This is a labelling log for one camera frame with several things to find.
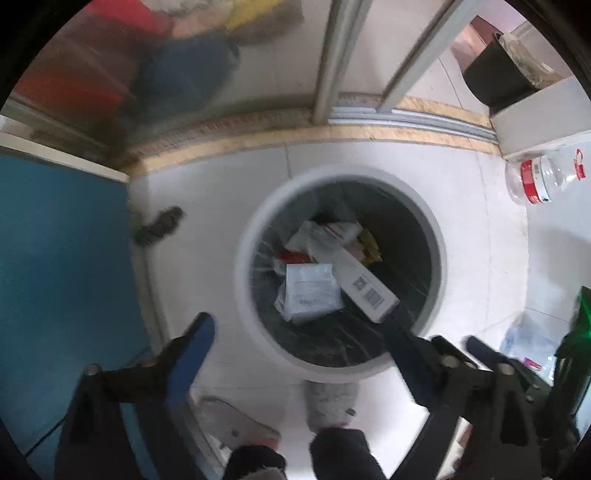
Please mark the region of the clear white label bag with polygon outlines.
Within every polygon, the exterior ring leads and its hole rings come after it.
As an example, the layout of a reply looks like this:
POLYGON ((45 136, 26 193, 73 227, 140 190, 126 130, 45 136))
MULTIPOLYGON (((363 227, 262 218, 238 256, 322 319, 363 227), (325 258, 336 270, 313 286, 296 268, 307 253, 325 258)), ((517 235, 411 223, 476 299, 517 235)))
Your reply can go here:
POLYGON ((294 325, 341 310, 344 301, 332 265, 287 265, 274 306, 284 320, 294 325))

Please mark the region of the long white pink toothpaste box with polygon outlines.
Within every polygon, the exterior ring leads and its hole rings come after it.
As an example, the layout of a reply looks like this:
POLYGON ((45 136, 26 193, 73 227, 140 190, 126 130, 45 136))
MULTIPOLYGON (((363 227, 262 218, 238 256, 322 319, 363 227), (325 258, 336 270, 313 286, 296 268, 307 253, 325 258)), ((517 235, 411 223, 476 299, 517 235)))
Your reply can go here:
POLYGON ((344 248, 317 261, 332 265, 332 275, 339 287, 373 323, 384 322, 400 303, 399 298, 375 274, 344 248))

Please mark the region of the small red packet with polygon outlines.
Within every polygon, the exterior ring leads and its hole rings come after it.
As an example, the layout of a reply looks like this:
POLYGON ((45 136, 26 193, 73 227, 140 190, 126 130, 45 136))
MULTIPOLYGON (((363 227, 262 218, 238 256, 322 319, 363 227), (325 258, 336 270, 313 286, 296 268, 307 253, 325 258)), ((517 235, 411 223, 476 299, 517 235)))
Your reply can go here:
POLYGON ((312 264, 314 260, 307 253, 283 250, 279 256, 280 262, 286 265, 312 264))

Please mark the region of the green white medicine box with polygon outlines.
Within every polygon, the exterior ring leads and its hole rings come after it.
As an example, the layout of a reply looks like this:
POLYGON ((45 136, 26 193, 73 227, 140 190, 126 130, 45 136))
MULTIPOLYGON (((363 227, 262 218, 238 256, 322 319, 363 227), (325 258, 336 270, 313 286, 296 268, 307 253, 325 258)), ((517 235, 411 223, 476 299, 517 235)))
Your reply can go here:
POLYGON ((554 388, 558 411, 583 437, 590 428, 590 288, 575 300, 570 330, 556 353, 554 388))

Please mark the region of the red white snack bag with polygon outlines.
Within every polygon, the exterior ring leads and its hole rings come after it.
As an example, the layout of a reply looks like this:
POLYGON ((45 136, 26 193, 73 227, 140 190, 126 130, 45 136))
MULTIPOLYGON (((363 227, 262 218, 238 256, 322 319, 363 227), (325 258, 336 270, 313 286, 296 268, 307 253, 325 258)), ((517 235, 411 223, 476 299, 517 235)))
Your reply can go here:
POLYGON ((314 260, 321 260, 355 242, 362 231, 362 225, 356 222, 318 224, 308 220, 301 224, 283 248, 290 252, 307 254, 314 260))

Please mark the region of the white round trash bin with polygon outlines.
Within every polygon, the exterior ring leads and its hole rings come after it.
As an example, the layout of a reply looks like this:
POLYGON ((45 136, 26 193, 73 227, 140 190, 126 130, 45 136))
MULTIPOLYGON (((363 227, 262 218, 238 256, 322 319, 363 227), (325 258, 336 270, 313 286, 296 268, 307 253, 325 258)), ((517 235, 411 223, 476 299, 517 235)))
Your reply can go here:
POLYGON ((239 245, 235 296, 274 364, 344 383, 391 367, 384 327, 428 332, 446 280, 443 234, 419 193, 339 165, 297 175, 263 202, 239 245))

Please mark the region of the small clear water bottle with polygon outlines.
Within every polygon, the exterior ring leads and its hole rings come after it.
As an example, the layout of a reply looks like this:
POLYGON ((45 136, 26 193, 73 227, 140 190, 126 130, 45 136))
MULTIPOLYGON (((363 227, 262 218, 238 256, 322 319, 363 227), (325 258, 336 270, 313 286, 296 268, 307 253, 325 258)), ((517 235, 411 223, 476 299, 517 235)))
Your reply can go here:
POLYGON ((500 351, 507 357, 519 360, 541 378, 552 382, 558 346, 539 323, 523 315, 507 331, 500 351))

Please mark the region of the grey fluffy right slipper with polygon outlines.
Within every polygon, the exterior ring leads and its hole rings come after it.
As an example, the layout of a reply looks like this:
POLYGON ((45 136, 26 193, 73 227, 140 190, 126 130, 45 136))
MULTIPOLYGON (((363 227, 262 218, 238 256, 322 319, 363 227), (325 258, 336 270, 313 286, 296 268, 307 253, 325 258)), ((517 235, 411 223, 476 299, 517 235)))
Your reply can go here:
POLYGON ((356 417, 358 383, 318 383, 305 381, 304 403, 308 429, 317 434, 325 428, 346 427, 356 417))

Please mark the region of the blue cabinet door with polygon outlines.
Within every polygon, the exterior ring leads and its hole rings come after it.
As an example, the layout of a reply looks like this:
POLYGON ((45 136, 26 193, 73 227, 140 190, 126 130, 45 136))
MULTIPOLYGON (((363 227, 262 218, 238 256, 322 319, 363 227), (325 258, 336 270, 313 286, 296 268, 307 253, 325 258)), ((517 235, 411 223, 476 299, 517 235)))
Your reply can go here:
POLYGON ((21 450, 64 415, 84 366, 149 345, 126 200, 121 182, 1 158, 1 417, 21 450))

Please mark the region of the black scrub brush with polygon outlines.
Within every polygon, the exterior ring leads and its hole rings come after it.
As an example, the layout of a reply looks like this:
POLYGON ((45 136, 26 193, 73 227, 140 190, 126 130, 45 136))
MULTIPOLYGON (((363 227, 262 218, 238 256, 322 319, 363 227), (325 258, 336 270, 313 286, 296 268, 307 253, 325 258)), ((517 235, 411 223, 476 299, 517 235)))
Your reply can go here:
POLYGON ((163 240, 175 232, 184 216, 185 213, 179 206, 160 211, 152 223, 142 225, 135 232, 135 244, 146 247, 163 240))

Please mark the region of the clear bottle red label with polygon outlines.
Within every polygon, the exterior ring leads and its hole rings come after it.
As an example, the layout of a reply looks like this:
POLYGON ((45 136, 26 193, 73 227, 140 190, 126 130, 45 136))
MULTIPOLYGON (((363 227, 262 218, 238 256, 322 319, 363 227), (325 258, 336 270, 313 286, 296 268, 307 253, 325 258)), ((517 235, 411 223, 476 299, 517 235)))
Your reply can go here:
POLYGON ((589 141, 507 162, 505 168, 509 196, 521 205, 553 203, 589 178, 589 141))

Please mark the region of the black plant pot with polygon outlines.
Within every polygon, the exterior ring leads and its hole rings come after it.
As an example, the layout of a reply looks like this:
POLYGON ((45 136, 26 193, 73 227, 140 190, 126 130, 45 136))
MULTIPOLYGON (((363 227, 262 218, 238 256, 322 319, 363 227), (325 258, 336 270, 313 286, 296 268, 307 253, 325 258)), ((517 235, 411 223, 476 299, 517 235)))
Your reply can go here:
POLYGON ((485 20, 473 20, 471 25, 478 34, 484 33, 486 47, 464 70, 463 78, 491 115, 563 79, 514 35, 503 34, 485 20))

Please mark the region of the glass sliding door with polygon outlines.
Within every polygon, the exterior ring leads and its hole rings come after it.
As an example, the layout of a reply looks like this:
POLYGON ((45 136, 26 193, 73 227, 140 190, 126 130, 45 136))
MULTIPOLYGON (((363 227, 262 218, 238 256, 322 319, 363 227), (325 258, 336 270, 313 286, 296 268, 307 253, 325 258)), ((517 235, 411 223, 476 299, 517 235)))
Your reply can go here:
POLYGON ((494 142, 443 57, 474 1, 91 1, 41 48, 1 129, 106 161, 328 125, 494 142))

